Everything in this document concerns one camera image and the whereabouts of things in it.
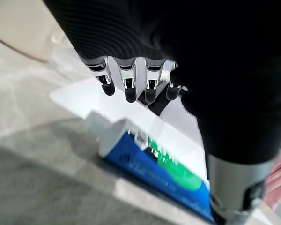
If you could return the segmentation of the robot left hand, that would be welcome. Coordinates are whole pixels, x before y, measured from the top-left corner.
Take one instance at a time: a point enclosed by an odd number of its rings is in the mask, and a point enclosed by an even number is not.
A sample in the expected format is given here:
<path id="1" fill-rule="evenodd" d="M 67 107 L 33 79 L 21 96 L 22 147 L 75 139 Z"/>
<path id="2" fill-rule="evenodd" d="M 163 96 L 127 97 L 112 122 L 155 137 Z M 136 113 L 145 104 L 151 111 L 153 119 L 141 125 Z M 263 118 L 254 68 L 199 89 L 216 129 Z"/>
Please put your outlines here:
<path id="1" fill-rule="evenodd" d="M 281 146 L 281 0 L 47 0 L 81 60 L 169 59 L 197 119 L 210 205 L 243 225 Z"/>

